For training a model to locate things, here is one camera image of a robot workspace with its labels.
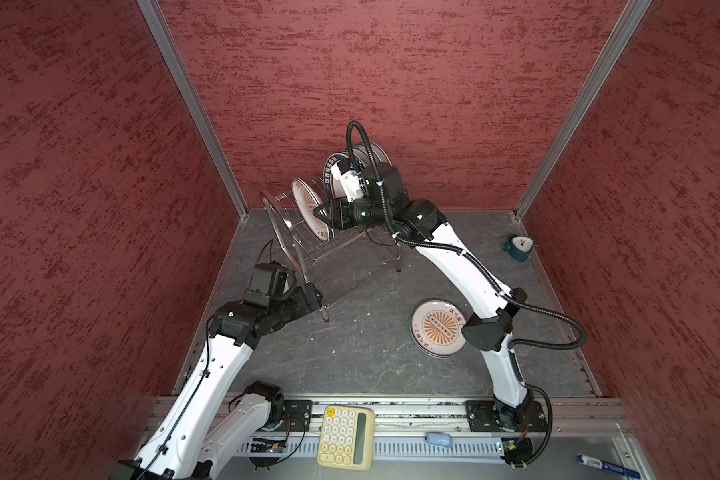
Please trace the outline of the orange patterned plate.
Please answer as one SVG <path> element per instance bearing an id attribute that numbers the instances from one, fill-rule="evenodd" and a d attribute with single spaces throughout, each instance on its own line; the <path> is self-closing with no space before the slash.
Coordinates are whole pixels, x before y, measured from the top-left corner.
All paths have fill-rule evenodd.
<path id="1" fill-rule="evenodd" d="M 292 193 L 297 208 L 312 234 L 320 241 L 330 240 L 330 228 L 314 213 L 314 209 L 322 204 L 321 197 L 301 178 L 292 180 Z"/>
<path id="2" fill-rule="evenodd" d="M 410 331 L 415 344 L 435 358 L 448 358 L 464 351 L 468 342 L 462 334 L 465 315 L 453 303 L 429 299 L 411 314 Z"/>

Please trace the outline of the stainless steel dish rack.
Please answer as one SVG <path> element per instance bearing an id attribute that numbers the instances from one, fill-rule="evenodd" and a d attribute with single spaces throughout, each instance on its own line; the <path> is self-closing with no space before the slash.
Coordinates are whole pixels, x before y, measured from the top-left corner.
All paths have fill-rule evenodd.
<path id="1" fill-rule="evenodd" d="M 379 228 L 333 230 L 326 241 L 318 239 L 301 215 L 294 194 L 260 192 L 279 249 L 298 272 L 323 294 L 321 314 L 371 284 L 382 274 L 403 268 L 402 249 L 383 238 Z"/>

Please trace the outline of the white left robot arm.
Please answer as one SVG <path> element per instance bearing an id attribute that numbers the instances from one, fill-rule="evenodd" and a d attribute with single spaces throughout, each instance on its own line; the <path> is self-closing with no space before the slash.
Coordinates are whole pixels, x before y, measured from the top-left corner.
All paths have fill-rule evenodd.
<path id="1" fill-rule="evenodd" d="M 323 295 L 296 271 L 271 261 L 255 266 L 242 299 L 219 307 L 205 327 L 204 348 L 166 418 L 113 479 L 214 479 L 248 438 L 285 418 L 281 388 L 257 381 L 221 423 L 217 412 L 262 338 L 318 312 Z"/>

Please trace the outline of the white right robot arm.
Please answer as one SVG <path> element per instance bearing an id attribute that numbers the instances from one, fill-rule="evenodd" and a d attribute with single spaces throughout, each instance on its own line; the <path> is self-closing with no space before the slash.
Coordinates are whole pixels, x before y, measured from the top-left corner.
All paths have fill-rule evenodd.
<path id="1" fill-rule="evenodd" d="M 411 200 L 397 168 L 381 163 L 361 169 L 340 159 L 324 172 L 326 202 L 315 215 L 334 229 L 382 226 L 393 238 L 427 258 L 467 300 L 472 316 L 461 328 L 467 343 L 483 353 L 493 384 L 495 422 L 520 431 L 534 396 L 512 349 L 513 317 L 527 299 L 479 268 L 445 215 L 429 200 Z"/>

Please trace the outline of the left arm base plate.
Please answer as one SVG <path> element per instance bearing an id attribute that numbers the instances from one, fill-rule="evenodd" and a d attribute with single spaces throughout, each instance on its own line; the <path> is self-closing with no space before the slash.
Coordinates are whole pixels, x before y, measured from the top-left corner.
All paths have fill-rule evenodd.
<path id="1" fill-rule="evenodd" d="M 314 402 L 303 399 L 275 400 L 268 428 L 275 432 L 305 432 L 310 429 Z"/>

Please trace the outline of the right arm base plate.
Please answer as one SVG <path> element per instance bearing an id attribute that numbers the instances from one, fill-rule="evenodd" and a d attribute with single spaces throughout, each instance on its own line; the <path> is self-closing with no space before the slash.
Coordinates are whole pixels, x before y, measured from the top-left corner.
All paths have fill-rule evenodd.
<path id="1" fill-rule="evenodd" d="M 538 401 L 510 407 L 501 402 L 470 400 L 465 402 L 465 408 L 469 428 L 473 433 L 541 433 L 548 427 L 546 415 Z"/>

